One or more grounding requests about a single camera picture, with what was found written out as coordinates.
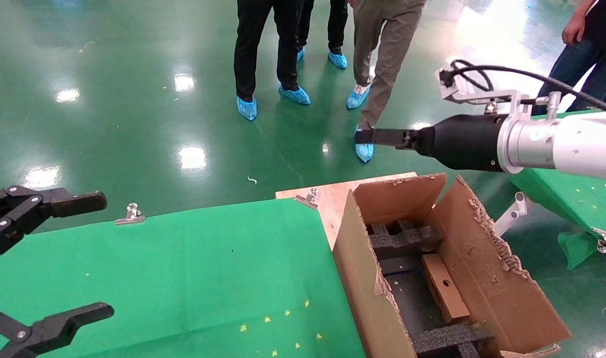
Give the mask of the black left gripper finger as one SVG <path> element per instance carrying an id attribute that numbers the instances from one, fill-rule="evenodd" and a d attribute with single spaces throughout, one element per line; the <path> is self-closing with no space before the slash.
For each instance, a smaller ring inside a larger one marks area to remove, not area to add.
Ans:
<path id="1" fill-rule="evenodd" d="M 49 218 L 65 218 L 107 207 L 102 192 L 73 195 L 64 188 L 32 190 L 10 186 L 0 190 L 0 256 Z"/>
<path id="2" fill-rule="evenodd" d="M 0 358 L 36 358 L 71 344 L 83 326 L 114 315 L 112 306 L 94 303 L 37 320 L 26 326 L 0 311 L 0 335 L 8 342 Z"/>

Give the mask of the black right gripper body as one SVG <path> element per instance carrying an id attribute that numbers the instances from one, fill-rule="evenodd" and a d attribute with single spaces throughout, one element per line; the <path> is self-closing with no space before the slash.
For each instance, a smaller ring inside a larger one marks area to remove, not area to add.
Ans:
<path id="1" fill-rule="evenodd" d="M 415 150 L 453 170 L 502 172 L 497 147 L 504 115 L 455 115 L 417 131 Z"/>

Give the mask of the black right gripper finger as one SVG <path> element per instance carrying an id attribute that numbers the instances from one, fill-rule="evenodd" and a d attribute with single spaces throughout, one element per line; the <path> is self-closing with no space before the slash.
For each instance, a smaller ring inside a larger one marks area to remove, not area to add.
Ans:
<path id="1" fill-rule="evenodd" d="M 370 129 L 355 132 L 355 144 L 372 144 L 412 150 L 418 131 L 407 129 Z"/>

